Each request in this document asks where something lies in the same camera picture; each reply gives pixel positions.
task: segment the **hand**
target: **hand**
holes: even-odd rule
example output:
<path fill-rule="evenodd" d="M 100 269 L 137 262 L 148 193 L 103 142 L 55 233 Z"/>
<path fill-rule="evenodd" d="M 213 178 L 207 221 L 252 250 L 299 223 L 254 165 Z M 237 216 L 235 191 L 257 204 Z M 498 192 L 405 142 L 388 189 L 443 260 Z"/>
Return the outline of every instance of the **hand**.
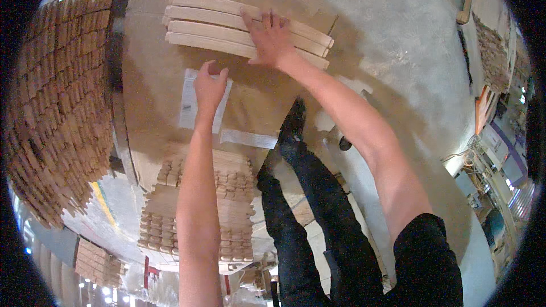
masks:
<path fill-rule="evenodd" d="M 214 120 L 216 108 L 222 101 L 226 91 L 228 79 L 228 69 L 224 68 L 217 79 L 213 79 L 209 74 L 209 66 L 215 61 L 204 62 L 197 74 L 197 79 L 193 82 L 195 96 L 197 97 L 197 119 Z"/>
<path fill-rule="evenodd" d="M 282 60 L 298 57 L 296 48 L 290 41 L 290 21 L 273 11 L 262 13 L 262 22 L 255 22 L 242 11 L 242 20 L 250 32 L 252 41 L 258 49 L 256 58 L 249 64 L 262 64 L 282 70 Z"/>

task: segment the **yellow stripe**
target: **yellow stripe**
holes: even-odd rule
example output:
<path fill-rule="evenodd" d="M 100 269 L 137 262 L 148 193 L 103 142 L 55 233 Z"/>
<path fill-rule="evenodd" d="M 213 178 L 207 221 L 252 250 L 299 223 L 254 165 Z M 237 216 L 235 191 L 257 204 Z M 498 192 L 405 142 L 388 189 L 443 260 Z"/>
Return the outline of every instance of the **yellow stripe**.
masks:
<path fill-rule="evenodd" d="M 95 193 L 95 197 L 97 197 L 97 200 L 99 201 L 100 207 L 103 209 L 104 214 L 106 215 L 106 218 L 108 218 L 108 221 L 110 222 L 110 224 L 112 224 L 113 228 L 118 231 L 119 228 L 117 227 L 116 221 L 113 219 L 112 213 L 110 213 L 110 209 L 104 201 L 102 192 L 100 192 L 99 184 L 94 181 L 91 183 L 91 186 L 93 188 L 93 192 Z"/>

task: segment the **paper label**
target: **paper label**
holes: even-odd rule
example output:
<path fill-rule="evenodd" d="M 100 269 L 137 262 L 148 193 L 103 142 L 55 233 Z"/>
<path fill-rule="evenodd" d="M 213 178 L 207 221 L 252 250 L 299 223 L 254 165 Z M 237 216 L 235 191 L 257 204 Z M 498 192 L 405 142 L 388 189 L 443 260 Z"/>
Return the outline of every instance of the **paper label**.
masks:
<path fill-rule="evenodd" d="M 186 69 L 184 74 L 184 87 L 182 89 L 182 102 L 180 104 L 180 115 L 178 119 L 178 126 L 181 128 L 194 129 L 195 117 L 197 116 L 197 97 L 195 96 L 195 89 L 193 87 L 193 81 L 197 78 L 197 70 Z M 228 103 L 229 92 L 231 91 L 231 85 L 233 80 L 228 78 L 226 85 L 226 92 L 220 101 L 218 109 L 214 115 L 214 121 L 212 122 L 212 132 L 218 134 L 220 132 L 220 126 L 222 125 L 222 118 L 226 111 L 226 104 Z"/>
<path fill-rule="evenodd" d="M 233 129 L 222 129 L 222 133 L 220 133 L 220 143 L 233 142 L 237 144 L 268 149 L 275 148 L 277 140 L 278 137 L 241 132 Z"/>

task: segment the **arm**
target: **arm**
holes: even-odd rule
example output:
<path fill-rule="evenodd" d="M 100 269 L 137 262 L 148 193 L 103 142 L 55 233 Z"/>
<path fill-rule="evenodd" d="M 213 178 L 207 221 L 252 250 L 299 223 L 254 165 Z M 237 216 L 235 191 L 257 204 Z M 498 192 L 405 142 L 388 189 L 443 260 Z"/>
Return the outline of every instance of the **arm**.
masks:
<path fill-rule="evenodd" d="M 220 224 L 212 167 L 212 121 L 226 89 L 228 70 L 215 80 L 203 64 L 194 82 L 198 113 L 176 207 L 180 306 L 218 306 Z"/>
<path fill-rule="evenodd" d="M 432 213 L 427 193 L 383 117 L 349 87 L 296 53 L 288 21 L 276 14 L 263 14 L 262 26 L 247 14 L 243 19 L 258 47 L 257 58 L 249 63 L 275 67 L 303 85 L 366 160 L 392 241 L 413 218 Z"/>

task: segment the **person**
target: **person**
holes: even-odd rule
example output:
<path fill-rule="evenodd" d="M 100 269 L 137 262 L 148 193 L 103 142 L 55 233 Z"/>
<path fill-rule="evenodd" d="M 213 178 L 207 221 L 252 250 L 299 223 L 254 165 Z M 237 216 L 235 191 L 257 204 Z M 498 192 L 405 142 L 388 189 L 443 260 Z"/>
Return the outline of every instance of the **person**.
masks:
<path fill-rule="evenodd" d="M 273 67 L 299 82 L 366 160 L 394 243 L 398 283 L 384 295 L 376 256 L 343 189 L 303 141 L 305 104 L 297 99 L 281 126 L 277 148 L 294 168 L 323 229 L 332 282 L 327 297 L 305 229 L 294 218 L 266 159 L 258 173 L 258 189 L 266 228 L 277 248 L 282 306 L 462 305 L 461 273 L 443 220 L 433 215 L 388 123 L 366 100 L 299 56 L 290 43 L 288 20 L 273 12 L 263 13 L 261 22 L 244 12 L 242 17 L 257 47 L 249 64 Z M 212 121 L 228 69 L 213 79 L 212 62 L 203 64 L 194 84 L 198 113 L 177 205 L 181 306 L 221 305 Z"/>

